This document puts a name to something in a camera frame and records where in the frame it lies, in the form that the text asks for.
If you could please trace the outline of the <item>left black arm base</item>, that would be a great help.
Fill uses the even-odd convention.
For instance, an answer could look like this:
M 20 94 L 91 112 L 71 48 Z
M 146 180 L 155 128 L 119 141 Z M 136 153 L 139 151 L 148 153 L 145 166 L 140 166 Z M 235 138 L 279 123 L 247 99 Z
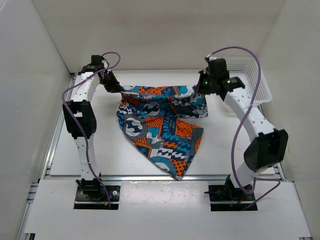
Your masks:
M 118 210 L 121 186 L 106 185 L 105 187 L 108 190 L 110 204 L 107 202 L 107 196 L 104 194 L 104 191 L 98 195 L 88 195 L 78 186 L 73 208 L 75 210 Z

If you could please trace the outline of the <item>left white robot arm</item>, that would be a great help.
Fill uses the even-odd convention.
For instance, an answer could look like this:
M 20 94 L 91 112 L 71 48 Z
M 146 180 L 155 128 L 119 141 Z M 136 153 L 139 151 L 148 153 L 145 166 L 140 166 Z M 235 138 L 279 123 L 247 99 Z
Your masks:
M 81 167 L 81 180 L 77 184 L 93 200 L 106 203 L 110 202 L 110 194 L 102 182 L 96 162 L 94 135 L 97 119 L 91 101 L 98 85 L 110 93 L 123 90 L 112 72 L 120 60 L 120 55 L 113 51 L 92 55 L 91 62 L 78 72 L 74 85 L 61 95 L 66 129 L 76 144 Z

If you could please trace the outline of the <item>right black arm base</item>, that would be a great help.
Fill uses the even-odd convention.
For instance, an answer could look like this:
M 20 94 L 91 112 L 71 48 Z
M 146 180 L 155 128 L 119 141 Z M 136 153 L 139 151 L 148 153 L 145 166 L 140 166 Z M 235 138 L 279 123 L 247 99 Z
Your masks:
M 209 196 L 211 212 L 258 211 L 253 193 L 232 192 L 225 185 L 209 185 L 204 194 Z

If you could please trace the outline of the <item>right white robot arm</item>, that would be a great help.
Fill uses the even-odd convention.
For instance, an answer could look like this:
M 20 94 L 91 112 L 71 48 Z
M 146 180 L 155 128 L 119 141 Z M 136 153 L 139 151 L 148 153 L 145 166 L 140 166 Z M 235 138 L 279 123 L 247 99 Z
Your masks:
M 240 128 L 248 134 L 250 145 L 243 154 L 243 163 L 226 180 L 224 193 L 230 200 L 242 193 L 253 191 L 255 179 L 267 168 L 283 161 L 289 135 L 278 130 L 260 112 L 248 95 L 245 84 L 239 77 L 231 77 L 224 58 L 205 57 L 207 66 L 199 72 L 196 91 L 200 94 L 219 96 L 238 117 Z

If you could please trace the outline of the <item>colourful patterned shorts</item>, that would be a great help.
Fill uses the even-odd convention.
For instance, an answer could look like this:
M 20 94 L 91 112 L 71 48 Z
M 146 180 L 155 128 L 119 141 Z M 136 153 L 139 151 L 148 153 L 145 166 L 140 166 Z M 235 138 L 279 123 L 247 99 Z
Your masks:
M 116 116 L 123 134 L 156 167 L 180 181 L 202 141 L 203 127 L 185 122 L 208 116 L 205 95 L 189 85 L 121 89 Z

